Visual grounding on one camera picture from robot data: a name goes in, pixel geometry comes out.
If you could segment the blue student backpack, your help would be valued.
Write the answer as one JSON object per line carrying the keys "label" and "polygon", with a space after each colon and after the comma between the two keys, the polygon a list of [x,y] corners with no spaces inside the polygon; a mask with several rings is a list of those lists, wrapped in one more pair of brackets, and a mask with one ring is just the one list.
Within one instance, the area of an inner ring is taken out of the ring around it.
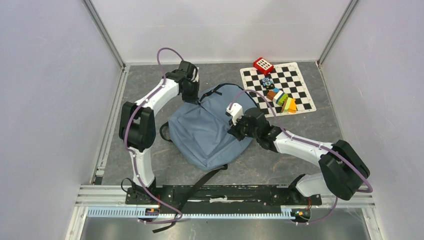
{"label": "blue student backpack", "polygon": [[207,172],[178,200],[176,208],[179,211],[202,185],[219,171],[226,170],[228,163],[235,160],[252,141],[249,137],[239,141],[228,132],[232,120],[227,116],[226,108],[233,100],[243,110],[258,107],[239,85],[221,83],[200,93],[198,104],[184,103],[159,129],[161,138],[165,140],[163,129],[167,128],[168,141],[176,145],[190,164]]}

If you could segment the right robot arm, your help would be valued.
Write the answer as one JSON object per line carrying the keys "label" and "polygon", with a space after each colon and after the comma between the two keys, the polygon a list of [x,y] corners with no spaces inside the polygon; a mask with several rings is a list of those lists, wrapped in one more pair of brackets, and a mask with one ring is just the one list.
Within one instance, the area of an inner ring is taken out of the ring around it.
{"label": "right robot arm", "polygon": [[289,185],[289,199],[302,204],[314,195],[332,194],[348,201],[365,184],[366,193],[373,190],[367,181],[370,170],[353,147],[344,140],[320,142],[295,135],[284,128],[271,125],[256,107],[246,111],[234,103],[226,109],[229,134],[238,141],[253,138],[259,145],[275,153],[287,154],[317,167],[316,174],[301,174]]}

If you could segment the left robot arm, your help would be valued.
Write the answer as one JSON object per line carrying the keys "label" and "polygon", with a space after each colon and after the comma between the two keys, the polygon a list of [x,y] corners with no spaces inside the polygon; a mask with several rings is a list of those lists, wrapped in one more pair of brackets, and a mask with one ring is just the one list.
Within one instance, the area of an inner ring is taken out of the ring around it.
{"label": "left robot arm", "polygon": [[156,177],[152,169],[151,146],[156,139],[155,116],[170,100],[199,103],[199,69],[182,60],[177,69],[167,72],[157,86],[136,102],[125,102],[121,109],[119,137],[132,158],[132,189],[145,204],[157,198]]}

